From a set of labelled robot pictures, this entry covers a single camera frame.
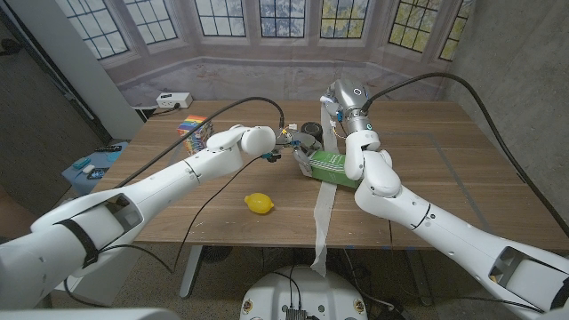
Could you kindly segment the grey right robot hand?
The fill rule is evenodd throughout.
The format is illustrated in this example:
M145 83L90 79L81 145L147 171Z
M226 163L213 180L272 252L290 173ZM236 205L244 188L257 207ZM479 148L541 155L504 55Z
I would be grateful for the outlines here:
M367 112L363 111L367 100L365 87L347 78L335 80L320 97L327 113L336 118L347 135L373 129Z

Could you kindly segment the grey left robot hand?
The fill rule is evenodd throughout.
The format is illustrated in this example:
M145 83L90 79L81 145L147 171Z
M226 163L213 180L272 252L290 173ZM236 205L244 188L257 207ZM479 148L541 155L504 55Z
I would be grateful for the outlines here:
M279 153L282 148L291 148L293 157L299 164L302 173L312 176L310 157L318 150L323 150L323 129L319 123L306 122L300 130L295 124L289 124L276 136L274 152Z

